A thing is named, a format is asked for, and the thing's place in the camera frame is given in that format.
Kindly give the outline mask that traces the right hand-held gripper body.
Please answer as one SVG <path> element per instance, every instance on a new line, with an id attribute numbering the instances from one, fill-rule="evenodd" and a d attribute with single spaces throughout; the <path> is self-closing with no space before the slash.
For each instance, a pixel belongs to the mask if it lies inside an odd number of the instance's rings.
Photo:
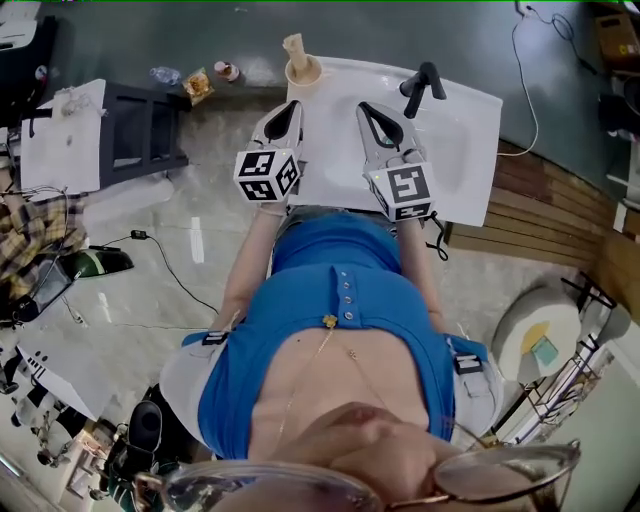
<path id="1" fill-rule="evenodd" d="M 435 198 L 428 179 L 432 166 L 420 151 L 365 157 L 363 176 L 391 222 L 428 217 Z"/>

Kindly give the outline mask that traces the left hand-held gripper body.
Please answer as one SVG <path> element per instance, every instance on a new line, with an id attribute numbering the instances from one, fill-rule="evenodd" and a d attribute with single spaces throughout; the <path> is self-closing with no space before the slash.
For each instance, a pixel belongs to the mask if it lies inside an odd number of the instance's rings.
<path id="1" fill-rule="evenodd" d="M 292 149 L 241 151 L 236 155 L 233 181 L 249 203 L 278 203 L 287 199 L 301 178 Z"/>

